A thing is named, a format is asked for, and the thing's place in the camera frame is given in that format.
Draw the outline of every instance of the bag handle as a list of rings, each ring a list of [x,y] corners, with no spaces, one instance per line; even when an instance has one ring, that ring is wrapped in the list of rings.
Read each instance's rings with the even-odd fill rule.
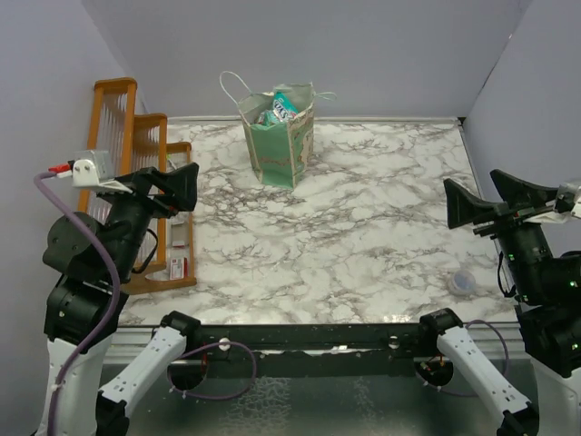
[[[337,95],[335,93],[315,93],[313,97],[319,97],[323,100],[329,100],[331,102],[337,100]]]
[[[245,87],[245,88],[248,90],[248,93],[249,93],[249,94],[252,94],[252,91],[251,91],[251,89],[248,87],[248,85],[246,84],[246,82],[244,82],[244,81],[242,80],[242,78],[241,78],[239,75],[237,75],[236,73],[234,73],[234,72],[232,72],[232,71],[222,71],[222,72],[220,73],[220,86],[222,87],[222,90],[223,90],[223,92],[224,92],[224,93],[226,93],[226,95],[228,95],[228,96],[230,97],[230,99],[231,99],[231,100],[234,102],[234,104],[236,104],[236,105],[238,106],[238,102],[237,102],[236,100],[234,100],[234,97],[232,97],[232,96],[231,96],[231,94],[230,94],[228,91],[226,91],[226,88],[224,87],[224,83],[223,83],[223,81],[222,81],[222,80],[223,80],[223,76],[224,76],[225,74],[231,74],[231,75],[233,75],[234,77],[236,77],[238,80],[240,80],[241,84],[243,84],[243,85],[244,85],[244,87]]]

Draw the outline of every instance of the green shopping bag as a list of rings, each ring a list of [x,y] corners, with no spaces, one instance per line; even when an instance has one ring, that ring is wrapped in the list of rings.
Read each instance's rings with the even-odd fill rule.
[[[225,74],[238,78],[250,95],[237,102],[224,88],[222,78]],[[258,180],[272,186],[291,189],[296,187],[312,155],[314,97],[329,99],[324,94],[334,93],[315,94],[312,84],[280,84],[272,92],[255,94],[231,71],[220,74],[220,85],[238,107],[252,170]],[[256,124],[258,116],[272,108],[272,100],[277,92],[282,92],[299,113],[287,123]]]

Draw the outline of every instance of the marble tabletop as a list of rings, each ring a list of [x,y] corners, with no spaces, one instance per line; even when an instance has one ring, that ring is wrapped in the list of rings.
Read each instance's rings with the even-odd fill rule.
[[[515,320],[494,244],[446,226],[443,179],[476,191],[455,124],[318,123],[294,191],[258,182],[238,123],[171,125],[172,141],[192,142],[201,168],[198,284],[130,297],[121,324],[173,310],[204,323],[416,322],[443,307]],[[459,268],[475,295],[448,291]]]

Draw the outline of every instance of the gray wall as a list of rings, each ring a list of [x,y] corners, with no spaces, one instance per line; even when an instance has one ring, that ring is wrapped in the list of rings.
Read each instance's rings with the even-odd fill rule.
[[[4,2],[0,14],[0,434],[36,429],[48,372],[42,264],[59,212],[33,177],[86,146],[96,80],[123,74],[78,0]],[[72,206],[70,182],[50,182]]]
[[[151,111],[235,114],[218,85],[233,70],[335,91],[323,115],[465,116],[530,0],[84,2]]]
[[[534,183],[581,178],[581,2],[535,0],[466,121],[468,149],[484,195],[488,172]],[[581,249],[581,223],[545,226],[554,252]]]

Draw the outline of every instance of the plastic container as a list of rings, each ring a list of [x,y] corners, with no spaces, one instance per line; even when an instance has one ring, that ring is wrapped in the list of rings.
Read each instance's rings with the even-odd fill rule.
[[[476,293],[476,279],[472,272],[458,270],[450,275],[448,289],[458,297],[469,297]]]

